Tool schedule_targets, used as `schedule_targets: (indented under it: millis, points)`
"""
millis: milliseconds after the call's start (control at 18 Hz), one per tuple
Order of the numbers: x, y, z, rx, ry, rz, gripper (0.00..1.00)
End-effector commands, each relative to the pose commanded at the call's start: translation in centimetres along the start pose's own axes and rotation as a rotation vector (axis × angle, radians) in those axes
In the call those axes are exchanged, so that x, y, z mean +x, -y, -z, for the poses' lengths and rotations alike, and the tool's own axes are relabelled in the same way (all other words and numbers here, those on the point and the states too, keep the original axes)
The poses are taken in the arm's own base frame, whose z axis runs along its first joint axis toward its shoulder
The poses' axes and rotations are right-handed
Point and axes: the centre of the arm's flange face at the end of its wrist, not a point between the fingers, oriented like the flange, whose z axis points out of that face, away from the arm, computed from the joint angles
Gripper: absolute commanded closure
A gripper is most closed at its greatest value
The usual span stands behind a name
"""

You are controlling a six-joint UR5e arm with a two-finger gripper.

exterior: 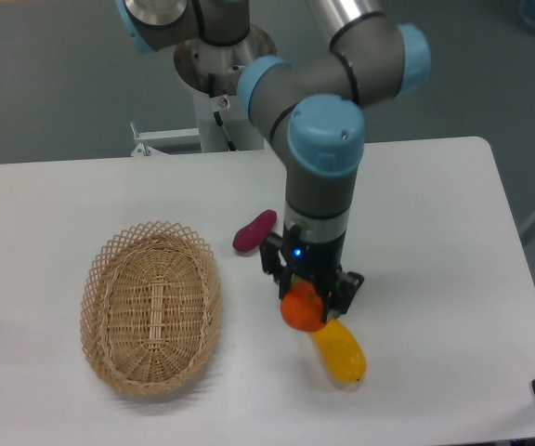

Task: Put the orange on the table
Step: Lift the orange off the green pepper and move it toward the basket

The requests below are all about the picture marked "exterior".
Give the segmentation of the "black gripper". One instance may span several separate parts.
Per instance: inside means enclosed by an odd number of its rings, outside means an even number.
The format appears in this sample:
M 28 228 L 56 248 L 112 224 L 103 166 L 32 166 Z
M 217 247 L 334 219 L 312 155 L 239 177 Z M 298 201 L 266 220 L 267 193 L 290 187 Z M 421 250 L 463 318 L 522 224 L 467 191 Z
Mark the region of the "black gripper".
M 262 270 L 279 286 L 278 297 L 285 297 L 293 276 L 313 284 L 323 305 L 321 321 L 344 315 L 364 283 L 364 276 L 341 269 L 345 234 L 326 243 L 301 239 L 300 227 L 284 227 L 280 236 L 269 235 L 259 245 Z

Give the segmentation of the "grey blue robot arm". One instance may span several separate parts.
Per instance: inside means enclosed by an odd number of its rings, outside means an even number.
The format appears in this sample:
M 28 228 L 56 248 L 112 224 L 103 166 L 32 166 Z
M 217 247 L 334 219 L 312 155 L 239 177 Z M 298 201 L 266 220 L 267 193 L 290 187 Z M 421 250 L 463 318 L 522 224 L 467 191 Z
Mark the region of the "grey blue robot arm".
M 431 52 L 411 24 L 390 21 L 377 1 L 312 1 L 328 55 L 292 67 L 256 39 L 245 1 L 120 1 L 138 49 L 185 49 L 184 80 L 211 97 L 231 95 L 286 170 L 282 233 L 259 244 L 263 271 L 285 300 L 296 279 L 320 302 L 317 325 L 345 314 L 363 277 L 341 256 L 359 163 L 363 110 L 424 84 Z

